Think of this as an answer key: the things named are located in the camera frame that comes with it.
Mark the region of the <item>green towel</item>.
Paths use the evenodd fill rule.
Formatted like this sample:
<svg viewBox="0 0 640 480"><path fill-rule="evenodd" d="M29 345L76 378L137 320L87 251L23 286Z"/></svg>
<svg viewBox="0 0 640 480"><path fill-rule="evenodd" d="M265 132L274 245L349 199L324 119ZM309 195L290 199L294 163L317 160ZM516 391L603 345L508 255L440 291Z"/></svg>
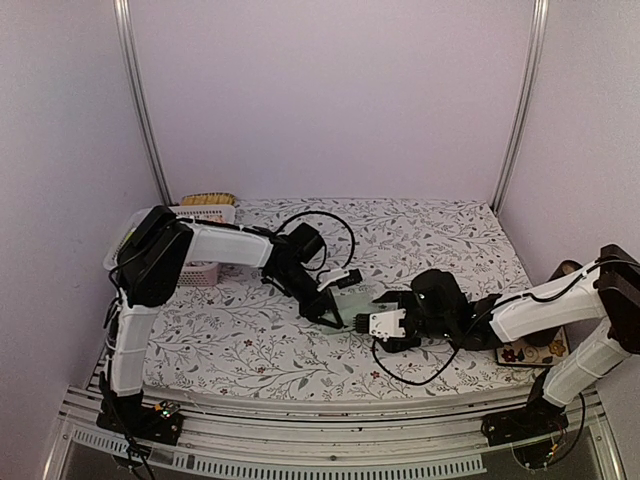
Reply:
<svg viewBox="0 0 640 480"><path fill-rule="evenodd" d="M355 317L358 314L372 314L386 311L391 307L388 303L374 303L373 297L365 292L335 294L334 300L338 313L343 321L343 328L320 325L319 331L325 335L337 335L354 330Z"/></svg>

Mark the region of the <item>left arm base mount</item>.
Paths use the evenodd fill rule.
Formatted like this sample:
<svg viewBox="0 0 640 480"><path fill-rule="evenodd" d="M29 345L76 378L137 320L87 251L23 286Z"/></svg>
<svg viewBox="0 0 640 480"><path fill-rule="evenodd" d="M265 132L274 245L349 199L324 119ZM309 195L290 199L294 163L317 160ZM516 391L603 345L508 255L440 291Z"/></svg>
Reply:
<svg viewBox="0 0 640 480"><path fill-rule="evenodd" d="M176 446L184 422L180 404L163 400L145 406L142 399L142 394L104 398L96 425L134 439Z"/></svg>

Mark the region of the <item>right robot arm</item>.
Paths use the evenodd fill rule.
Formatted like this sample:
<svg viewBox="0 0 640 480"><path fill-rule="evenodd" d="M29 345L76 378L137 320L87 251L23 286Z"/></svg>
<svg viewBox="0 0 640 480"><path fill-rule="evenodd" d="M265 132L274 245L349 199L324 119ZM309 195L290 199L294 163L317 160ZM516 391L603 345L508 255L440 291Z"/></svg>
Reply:
<svg viewBox="0 0 640 480"><path fill-rule="evenodd" d="M397 353L422 338L443 338L456 351L484 351L583 320L599 325L569 357L540 375L517 427L537 436L582 390L639 352L639 263L621 247L571 273L512 294L468 300L455 277L438 269L417 275L405 291L379 297L393 309L360 313L355 329Z"/></svg>

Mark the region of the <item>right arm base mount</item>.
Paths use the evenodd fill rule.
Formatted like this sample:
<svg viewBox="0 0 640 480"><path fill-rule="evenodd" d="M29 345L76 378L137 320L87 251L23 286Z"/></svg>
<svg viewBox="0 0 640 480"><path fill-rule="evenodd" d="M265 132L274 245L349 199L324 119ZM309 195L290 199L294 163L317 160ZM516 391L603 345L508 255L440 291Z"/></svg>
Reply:
<svg viewBox="0 0 640 480"><path fill-rule="evenodd" d="M523 407L485 415L480 431L490 446L496 446L560 433L568 424L564 407L540 400Z"/></svg>

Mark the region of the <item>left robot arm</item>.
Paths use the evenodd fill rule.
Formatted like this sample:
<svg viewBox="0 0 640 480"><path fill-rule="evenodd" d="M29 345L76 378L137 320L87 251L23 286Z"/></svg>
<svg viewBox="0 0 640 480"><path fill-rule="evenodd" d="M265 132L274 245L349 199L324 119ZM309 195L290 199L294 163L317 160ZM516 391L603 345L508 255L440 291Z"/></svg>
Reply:
<svg viewBox="0 0 640 480"><path fill-rule="evenodd" d="M282 228L270 231L180 217L166 206L150 209L108 273L116 291L104 322L109 336L103 389L105 398L113 401L111 419L128 434L148 426L148 412L140 405L148 340L161 307L175 293L183 267L190 262L258 269L263 283L297 301L301 317L343 328L332 290L355 285L362 275L348 264L309 270L308 262L325 247L320 233L306 223L286 233Z"/></svg>

